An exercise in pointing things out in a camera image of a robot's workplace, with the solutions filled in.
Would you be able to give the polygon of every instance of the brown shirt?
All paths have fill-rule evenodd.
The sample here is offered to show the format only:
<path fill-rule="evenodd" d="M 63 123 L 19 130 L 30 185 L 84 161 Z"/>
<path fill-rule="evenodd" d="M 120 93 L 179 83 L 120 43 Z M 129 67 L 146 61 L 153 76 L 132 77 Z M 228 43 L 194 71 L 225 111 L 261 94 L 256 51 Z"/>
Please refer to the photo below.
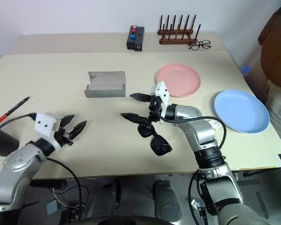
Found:
<path fill-rule="evenodd" d="M 273 84 L 281 87 L 281 8 L 269 19 L 259 38 L 261 67 Z"/>

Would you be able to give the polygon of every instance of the black sunglasses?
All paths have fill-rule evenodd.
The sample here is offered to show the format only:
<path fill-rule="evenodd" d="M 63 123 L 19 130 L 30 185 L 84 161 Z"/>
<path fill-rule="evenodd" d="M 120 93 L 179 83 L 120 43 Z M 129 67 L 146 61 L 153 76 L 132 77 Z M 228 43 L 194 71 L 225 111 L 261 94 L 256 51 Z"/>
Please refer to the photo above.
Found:
<path fill-rule="evenodd" d="M 170 144 L 162 136 L 156 133 L 153 125 L 151 125 L 150 128 L 147 128 L 146 125 L 140 124 L 137 127 L 137 130 L 142 137 L 150 137 L 151 135 L 154 136 L 151 142 L 151 149 L 156 155 L 162 156 L 172 151 Z"/>
<path fill-rule="evenodd" d="M 203 40 L 203 41 L 193 41 L 189 44 L 189 49 L 192 49 L 194 51 L 198 50 L 201 46 L 205 49 L 211 48 L 209 40 Z"/>

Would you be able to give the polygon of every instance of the sunglasses lens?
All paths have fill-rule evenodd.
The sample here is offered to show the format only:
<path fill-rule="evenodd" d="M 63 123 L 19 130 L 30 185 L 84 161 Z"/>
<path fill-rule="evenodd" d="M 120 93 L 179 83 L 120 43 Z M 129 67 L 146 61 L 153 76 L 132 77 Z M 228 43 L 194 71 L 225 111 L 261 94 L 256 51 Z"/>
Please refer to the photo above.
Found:
<path fill-rule="evenodd" d="M 140 124 L 137 127 L 137 130 L 139 131 L 139 133 L 142 137 L 150 137 L 151 135 L 155 134 L 155 129 L 154 129 L 153 125 L 151 125 L 151 128 L 148 129 L 148 128 L 146 128 L 146 125 Z"/>
<path fill-rule="evenodd" d="M 170 144 L 160 135 L 156 135 L 151 142 L 151 149 L 158 156 L 163 156 L 164 154 L 172 151 Z"/>

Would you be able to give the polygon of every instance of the person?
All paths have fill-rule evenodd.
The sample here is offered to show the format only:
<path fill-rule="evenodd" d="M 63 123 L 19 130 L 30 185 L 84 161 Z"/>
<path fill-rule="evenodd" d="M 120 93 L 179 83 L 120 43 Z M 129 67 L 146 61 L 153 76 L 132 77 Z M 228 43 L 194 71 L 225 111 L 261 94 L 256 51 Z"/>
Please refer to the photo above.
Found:
<path fill-rule="evenodd" d="M 262 46 L 260 58 L 245 80 L 267 107 L 281 138 L 281 8 L 266 23 L 258 42 Z"/>

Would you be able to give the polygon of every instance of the white wall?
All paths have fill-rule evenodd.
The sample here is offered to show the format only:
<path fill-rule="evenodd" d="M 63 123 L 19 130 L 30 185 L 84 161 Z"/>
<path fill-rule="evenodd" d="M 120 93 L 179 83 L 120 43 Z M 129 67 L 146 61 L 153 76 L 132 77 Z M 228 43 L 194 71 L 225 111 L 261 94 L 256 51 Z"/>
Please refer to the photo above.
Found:
<path fill-rule="evenodd" d="M 237 64 L 252 64 L 257 38 L 281 0 L 0 0 L 0 58 L 21 34 L 156 32 L 161 14 L 197 15 L 202 31 L 217 32 Z"/>

